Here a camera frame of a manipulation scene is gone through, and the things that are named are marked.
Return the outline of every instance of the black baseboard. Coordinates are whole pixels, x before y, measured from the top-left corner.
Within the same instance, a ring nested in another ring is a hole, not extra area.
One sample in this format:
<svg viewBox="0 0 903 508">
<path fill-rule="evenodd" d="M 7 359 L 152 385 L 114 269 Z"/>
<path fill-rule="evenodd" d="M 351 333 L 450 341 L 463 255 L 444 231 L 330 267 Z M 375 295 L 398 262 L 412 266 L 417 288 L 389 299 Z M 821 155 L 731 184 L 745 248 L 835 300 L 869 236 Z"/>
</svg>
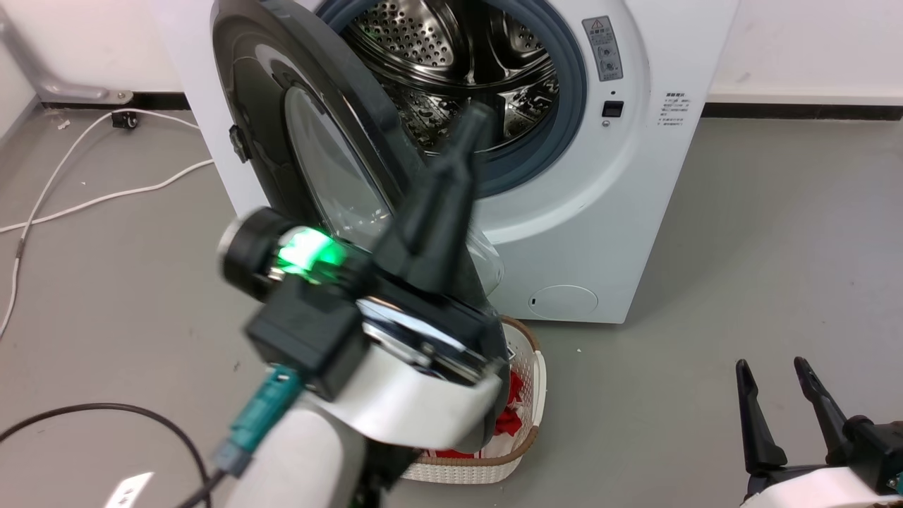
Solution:
<svg viewBox="0 0 903 508">
<path fill-rule="evenodd" d="M 136 93 L 125 105 L 61 104 L 45 102 L 53 109 L 116 108 L 188 110 L 191 107 L 183 93 Z M 797 120 L 901 120 L 903 106 L 847 106 L 836 104 L 758 104 L 707 102 L 703 118 L 776 118 Z"/>
<path fill-rule="evenodd" d="M 775 118 L 786 120 L 900 120 L 903 106 L 837 104 L 749 104 L 706 102 L 703 118 Z"/>
</svg>

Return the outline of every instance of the white cable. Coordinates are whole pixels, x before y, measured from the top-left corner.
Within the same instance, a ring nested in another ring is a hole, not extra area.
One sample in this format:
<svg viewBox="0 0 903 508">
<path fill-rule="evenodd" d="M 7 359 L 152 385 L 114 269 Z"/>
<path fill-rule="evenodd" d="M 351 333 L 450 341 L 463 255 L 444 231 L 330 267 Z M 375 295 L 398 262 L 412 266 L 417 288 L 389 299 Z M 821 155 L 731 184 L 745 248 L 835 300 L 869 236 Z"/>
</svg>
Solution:
<svg viewBox="0 0 903 508">
<path fill-rule="evenodd" d="M 193 127 L 193 128 L 196 128 L 196 129 L 200 129 L 200 127 L 198 127 L 198 126 L 192 124 L 191 122 L 185 121 L 185 120 L 183 120 L 183 119 L 181 119 L 181 118 L 176 118 L 176 117 L 171 117 L 171 116 L 169 116 L 169 115 L 164 115 L 163 113 L 157 113 L 157 112 L 154 112 L 154 111 L 145 111 L 144 109 L 121 108 L 121 109 L 116 109 L 116 110 L 114 110 L 114 111 L 110 111 L 109 113 L 106 113 L 106 114 L 103 115 L 102 117 L 100 117 L 100 118 L 98 118 L 97 120 L 95 120 L 94 123 L 92 123 L 90 126 L 88 126 L 88 128 L 86 128 L 85 131 L 81 133 L 81 136 L 79 136 L 79 137 L 75 140 L 75 143 L 73 143 L 72 146 L 69 148 L 69 151 L 66 152 L 66 155 L 62 158 L 62 160 L 60 161 L 60 163 L 57 165 L 56 169 L 53 170 L 53 174 L 51 174 L 50 180 L 48 180 L 48 181 L 47 181 L 47 184 L 44 185 L 44 189 L 41 191 L 41 195 L 38 196 L 38 201 L 35 202 L 34 208 L 32 208 L 32 213 L 29 214 L 29 216 L 28 216 L 28 221 L 25 221 L 25 222 L 23 222 L 22 224 L 15 224 L 14 226 L 8 226 L 8 227 L 6 227 L 6 228 L 3 228 L 2 231 L 0 231 L 0 232 L 6 232 L 6 231 L 9 231 L 9 230 L 17 230 L 17 229 L 19 229 L 19 228 L 23 228 L 22 236 L 19 238 L 19 246 L 16 248 L 16 251 L 15 251 L 15 261 L 13 262 L 13 287 L 12 287 L 12 290 L 10 291 L 9 305 L 6 307 L 6 315 L 5 315 L 4 318 L 3 318 L 3 324 L 0 325 L 0 340 L 3 339 L 3 335 L 4 335 L 4 333 L 6 332 L 6 327 L 9 325 L 9 319 L 10 319 L 10 317 L 13 315 L 13 307 L 15 306 L 15 296 L 16 296 L 16 292 L 17 292 L 16 289 L 17 289 L 17 287 L 18 287 L 18 282 L 19 282 L 19 266 L 22 264 L 22 256 L 23 256 L 24 250 L 25 250 L 25 241 L 28 239 L 28 231 L 31 230 L 32 225 L 33 225 L 34 223 L 45 222 L 45 221 L 51 221 L 52 219 L 55 219 L 56 217 L 61 217 L 61 216 L 66 215 L 66 214 L 68 214 L 68 213 L 76 212 L 77 210 L 82 210 L 82 209 L 84 209 L 84 208 L 87 208 L 87 207 L 91 206 L 92 204 L 97 204 L 98 202 L 103 202 L 103 201 L 106 201 L 106 200 L 108 200 L 108 199 L 113 199 L 113 198 L 119 197 L 120 195 L 128 195 L 128 194 L 130 194 L 130 193 L 138 193 L 138 192 L 146 192 L 146 191 L 149 191 L 149 190 L 154 190 L 154 189 L 151 188 L 151 187 L 146 187 L 144 190 L 142 190 L 142 189 L 135 189 L 134 191 L 126 191 L 125 193 L 110 194 L 109 196 L 104 196 L 104 197 L 102 197 L 102 198 L 98 198 L 98 199 L 93 200 L 93 201 L 91 201 L 91 202 L 86 202 L 86 203 L 81 204 L 81 205 L 79 205 L 79 206 L 77 206 L 77 207 L 74 207 L 74 208 L 72 208 L 72 209 L 69 209 L 69 210 L 66 210 L 66 211 L 63 211 L 63 212 L 59 212 L 59 213 L 55 213 L 55 214 L 52 215 L 52 216 L 44 217 L 44 218 L 42 218 L 42 219 L 39 219 L 38 221 L 36 221 L 36 220 L 34 219 L 34 216 L 37 214 L 38 209 L 41 208 L 41 205 L 42 205 L 42 203 L 43 203 L 43 201 L 44 201 L 44 197 L 46 197 L 46 195 L 47 195 L 47 191 L 50 190 L 50 188 L 51 188 L 51 184 L 53 183 L 53 180 L 56 178 L 56 175 L 60 172 L 60 169 L 63 167 L 63 165 L 66 164 L 66 161 L 69 160 L 69 156 L 72 155 L 72 152 L 75 150 L 75 147 L 78 146 L 79 143 L 81 143 L 81 140 L 84 139 L 85 136 L 88 134 L 88 132 L 90 132 L 90 131 L 91 131 L 94 127 L 96 127 L 100 122 L 104 121 L 104 120 L 107 119 L 107 118 L 110 118 L 114 113 L 122 113 L 122 112 L 135 112 L 135 113 L 142 113 L 142 114 L 145 114 L 145 115 L 150 115 L 150 116 L 152 116 L 152 117 L 166 118 L 166 119 L 168 119 L 168 120 L 173 120 L 173 121 L 179 122 L 180 124 L 186 125 L 186 126 L 188 126 L 188 127 Z M 207 164 L 209 164 L 209 163 L 211 163 L 211 162 L 212 162 L 212 161 L 204 161 L 203 163 L 198 163 L 197 165 L 195 165 L 196 167 L 189 167 L 189 168 L 186 168 L 185 170 L 183 170 L 183 171 L 180 172 L 179 174 L 175 175 L 175 176 L 174 176 L 173 178 L 171 178 L 170 180 L 167 180 L 166 182 L 160 183 L 159 186 L 155 185 L 154 187 L 156 187 L 156 188 L 163 188 L 163 187 L 165 187 L 166 185 L 168 185 L 168 184 L 170 184 L 170 183 L 172 183 L 172 182 L 175 182 L 176 180 L 178 180 L 178 179 L 181 178 L 182 176 L 186 175 L 186 174 L 189 173 L 190 171 L 193 171 L 194 169 L 197 169 L 198 167 L 201 167 L 202 165 L 207 165 Z"/>
</svg>

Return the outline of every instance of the gray metal bracket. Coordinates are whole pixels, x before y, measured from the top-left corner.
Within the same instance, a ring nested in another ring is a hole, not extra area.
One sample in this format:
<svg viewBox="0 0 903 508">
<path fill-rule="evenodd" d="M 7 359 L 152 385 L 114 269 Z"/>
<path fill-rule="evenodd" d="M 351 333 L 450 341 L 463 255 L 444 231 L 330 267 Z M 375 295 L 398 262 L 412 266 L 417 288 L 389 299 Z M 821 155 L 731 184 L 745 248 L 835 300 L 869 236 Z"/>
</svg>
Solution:
<svg viewBox="0 0 903 508">
<path fill-rule="evenodd" d="M 129 90 L 110 90 L 67 83 L 53 75 L 15 30 L 12 20 L 0 6 L 0 42 L 13 55 L 25 78 L 32 84 L 41 102 L 75 104 L 125 104 L 132 100 Z"/>
</svg>

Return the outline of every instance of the white wall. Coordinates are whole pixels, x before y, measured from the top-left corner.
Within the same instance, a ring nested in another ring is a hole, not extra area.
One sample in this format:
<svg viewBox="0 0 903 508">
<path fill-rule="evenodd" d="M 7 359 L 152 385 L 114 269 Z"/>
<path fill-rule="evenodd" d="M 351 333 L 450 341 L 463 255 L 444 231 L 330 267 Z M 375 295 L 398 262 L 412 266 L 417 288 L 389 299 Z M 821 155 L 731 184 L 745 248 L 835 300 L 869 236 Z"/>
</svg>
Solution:
<svg viewBox="0 0 903 508">
<path fill-rule="evenodd" d="M 145 0 L 0 4 L 65 80 L 182 90 Z M 742 0 L 710 100 L 903 105 L 902 61 L 903 0 Z"/>
<path fill-rule="evenodd" d="M 0 143 L 32 104 L 34 97 L 32 85 L 0 42 Z"/>
</svg>

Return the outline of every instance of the washing machine door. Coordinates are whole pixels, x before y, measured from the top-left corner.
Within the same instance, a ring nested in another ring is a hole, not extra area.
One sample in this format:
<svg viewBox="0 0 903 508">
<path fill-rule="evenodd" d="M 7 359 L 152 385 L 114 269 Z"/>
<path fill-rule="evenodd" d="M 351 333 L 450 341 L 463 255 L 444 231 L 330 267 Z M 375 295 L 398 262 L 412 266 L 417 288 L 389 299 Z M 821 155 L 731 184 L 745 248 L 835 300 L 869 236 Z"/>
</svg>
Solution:
<svg viewBox="0 0 903 508">
<path fill-rule="evenodd" d="M 254 168 L 271 205 L 371 249 L 425 169 L 372 73 L 329 26 L 292 0 L 220 0 L 212 38 L 235 120 L 233 147 Z M 481 233 L 471 237 L 471 257 L 475 249 L 491 249 Z M 461 257 L 452 295 L 495 312 L 471 257 Z M 501 325 L 484 343 L 465 345 L 490 358 L 507 356 Z M 461 451 L 476 451 L 492 436 L 507 400 L 507 369 L 500 375 L 494 414 Z"/>
</svg>

